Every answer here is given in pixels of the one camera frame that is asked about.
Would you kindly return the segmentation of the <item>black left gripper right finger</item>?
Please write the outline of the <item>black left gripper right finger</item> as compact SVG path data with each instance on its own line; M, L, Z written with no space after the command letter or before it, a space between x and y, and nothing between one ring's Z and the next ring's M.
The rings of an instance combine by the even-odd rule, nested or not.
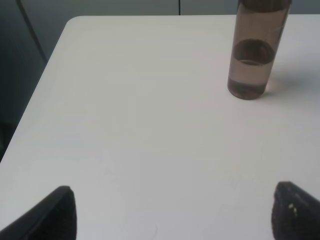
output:
M274 191L271 228L276 240L318 240L320 201L290 181Z

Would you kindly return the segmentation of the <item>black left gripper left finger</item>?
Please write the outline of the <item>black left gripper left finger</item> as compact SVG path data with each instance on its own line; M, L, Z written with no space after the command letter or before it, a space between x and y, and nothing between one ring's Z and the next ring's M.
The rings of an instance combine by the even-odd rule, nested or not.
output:
M59 186L0 231L2 240L75 240L76 200L69 186Z

